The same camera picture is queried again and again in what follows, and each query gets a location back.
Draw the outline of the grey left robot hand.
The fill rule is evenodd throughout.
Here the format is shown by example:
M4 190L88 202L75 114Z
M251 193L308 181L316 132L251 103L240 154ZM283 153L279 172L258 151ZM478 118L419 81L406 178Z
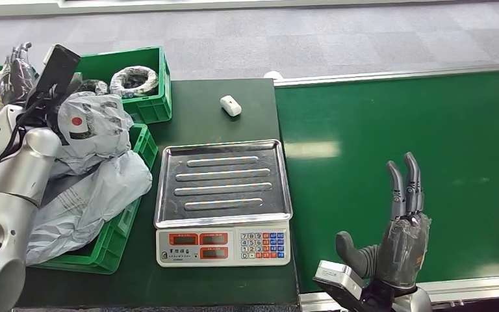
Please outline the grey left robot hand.
M24 42L12 48L0 69L0 103L19 105L25 101L33 88L38 74L30 64L28 50L31 42Z

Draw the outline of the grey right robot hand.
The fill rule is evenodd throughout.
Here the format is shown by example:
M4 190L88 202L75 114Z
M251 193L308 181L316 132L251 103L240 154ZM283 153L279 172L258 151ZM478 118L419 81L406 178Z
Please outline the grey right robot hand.
M406 178L393 161L386 163L391 178L390 220L381 242L357 249L346 231L336 234L335 248L343 263L360 278L379 280L395 289L411 289L428 248L431 219L423 212L424 192L419 165L411 152L404 155Z

